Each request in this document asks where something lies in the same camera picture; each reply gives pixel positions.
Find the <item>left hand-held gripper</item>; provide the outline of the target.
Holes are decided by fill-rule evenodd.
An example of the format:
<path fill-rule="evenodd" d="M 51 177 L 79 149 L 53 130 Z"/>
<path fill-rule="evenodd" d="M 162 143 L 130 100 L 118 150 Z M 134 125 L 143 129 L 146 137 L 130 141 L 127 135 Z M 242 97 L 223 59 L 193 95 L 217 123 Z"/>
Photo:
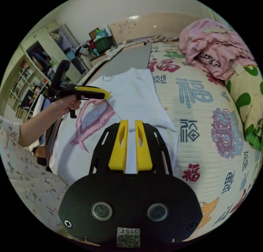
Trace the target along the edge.
<path fill-rule="evenodd" d="M 79 109 L 82 100 L 104 100 L 111 97 L 111 94 L 102 88 L 70 83 L 57 87 L 50 85 L 48 95 L 54 99 L 54 109 L 58 115 L 63 116 L 69 113 L 71 118 L 76 118 L 75 111 Z"/>

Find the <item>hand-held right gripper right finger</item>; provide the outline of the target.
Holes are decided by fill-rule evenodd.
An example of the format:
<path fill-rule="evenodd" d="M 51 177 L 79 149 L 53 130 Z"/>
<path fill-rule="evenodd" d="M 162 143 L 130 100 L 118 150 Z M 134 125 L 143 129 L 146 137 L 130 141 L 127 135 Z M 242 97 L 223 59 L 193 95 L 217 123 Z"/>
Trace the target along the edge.
<path fill-rule="evenodd" d="M 150 156 L 144 123 L 141 120 L 135 120 L 135 138 L 137 173 L 151 171 L 153 164 Z"/>

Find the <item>person's left hand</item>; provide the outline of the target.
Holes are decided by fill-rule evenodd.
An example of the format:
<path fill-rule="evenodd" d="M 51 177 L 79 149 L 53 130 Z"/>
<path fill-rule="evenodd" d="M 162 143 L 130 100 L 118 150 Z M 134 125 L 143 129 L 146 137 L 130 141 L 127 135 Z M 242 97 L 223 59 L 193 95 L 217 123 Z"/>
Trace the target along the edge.
<path fill-rule="evenodd" d="M 70 112 L 70 110 L 77 110 L 80 108 L 81 100 L 76 99 L 75 95 L 60 98 L 51 104 L 52 113 L 57 117 L 63 116 Z"/>

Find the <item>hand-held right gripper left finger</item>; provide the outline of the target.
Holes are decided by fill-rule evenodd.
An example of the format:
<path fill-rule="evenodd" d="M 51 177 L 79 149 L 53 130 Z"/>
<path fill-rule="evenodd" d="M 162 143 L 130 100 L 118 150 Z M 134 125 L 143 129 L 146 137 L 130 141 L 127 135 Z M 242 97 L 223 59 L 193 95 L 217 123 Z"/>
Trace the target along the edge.
<path fill-rule="evenodd" d="M 128 120 L 117 123 L 118 129 L 109 160 L 109 169 L 125 173 L 127 160 Z"/>

